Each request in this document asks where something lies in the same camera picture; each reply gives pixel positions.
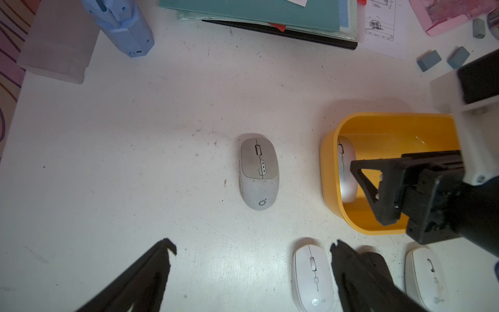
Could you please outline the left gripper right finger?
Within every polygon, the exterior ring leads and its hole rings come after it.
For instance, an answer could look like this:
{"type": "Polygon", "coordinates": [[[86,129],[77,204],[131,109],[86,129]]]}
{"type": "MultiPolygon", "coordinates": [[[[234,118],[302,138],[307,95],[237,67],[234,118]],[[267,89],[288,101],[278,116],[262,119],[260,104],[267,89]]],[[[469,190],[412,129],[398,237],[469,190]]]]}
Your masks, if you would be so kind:
{"type": "Polygon", "coordinates": [[[344,311],[424,311],[345,242],[330,247],[344,311]]]}

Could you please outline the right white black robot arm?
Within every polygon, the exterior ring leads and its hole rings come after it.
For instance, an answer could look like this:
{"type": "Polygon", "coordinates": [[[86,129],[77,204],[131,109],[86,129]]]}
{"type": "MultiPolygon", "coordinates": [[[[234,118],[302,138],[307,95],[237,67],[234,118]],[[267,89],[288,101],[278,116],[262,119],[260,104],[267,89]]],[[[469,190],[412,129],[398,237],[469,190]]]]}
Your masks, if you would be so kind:
{"type": "Polygon", "coordinates": [[[434,106],[450,113],[459,149],[358,160],[350,166],[376,220],[401,216],[419,244],[463,237],[498,254],[498,52],[431,82],[434,106]]]}

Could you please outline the black mouse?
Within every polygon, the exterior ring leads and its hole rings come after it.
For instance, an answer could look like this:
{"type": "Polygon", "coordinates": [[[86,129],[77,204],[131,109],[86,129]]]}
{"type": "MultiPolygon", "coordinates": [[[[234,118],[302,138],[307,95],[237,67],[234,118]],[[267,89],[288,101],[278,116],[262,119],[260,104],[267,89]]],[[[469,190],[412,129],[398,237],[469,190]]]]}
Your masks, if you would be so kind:
{"type": "Polygon", "coordinates": [[[388,268],[387,262],[385,258],[375,252],[365,252],[361,254],[361,257],[367,261],[372,267],[375,268],[377,272],[379,272],[382,276],[388,279],[391,283],[393,283],[393,279],[388,268]]]}

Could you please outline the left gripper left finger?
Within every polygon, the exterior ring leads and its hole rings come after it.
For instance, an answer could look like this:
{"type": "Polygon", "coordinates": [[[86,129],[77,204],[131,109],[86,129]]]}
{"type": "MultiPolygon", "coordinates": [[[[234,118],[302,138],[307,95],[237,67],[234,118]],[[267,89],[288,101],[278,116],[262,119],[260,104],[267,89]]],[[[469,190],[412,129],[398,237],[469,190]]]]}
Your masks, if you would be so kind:
{"type": "Polygon", "coordinates": [[[159,311],[177,247],[160,240],[79,311],[159,311]]]}

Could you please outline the grey white mouse with logo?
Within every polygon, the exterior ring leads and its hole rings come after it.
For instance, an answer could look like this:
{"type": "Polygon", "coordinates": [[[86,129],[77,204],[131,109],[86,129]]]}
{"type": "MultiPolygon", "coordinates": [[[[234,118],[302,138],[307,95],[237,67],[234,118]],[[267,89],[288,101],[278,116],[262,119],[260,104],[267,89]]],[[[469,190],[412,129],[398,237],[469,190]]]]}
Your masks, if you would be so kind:
{"type": "Polygon", "coordinates": [[[240,145],[240,194],[251,209],[274,205],[279,191],[279,163],[274,145],[263,136],[248,137],[240,145]]]}

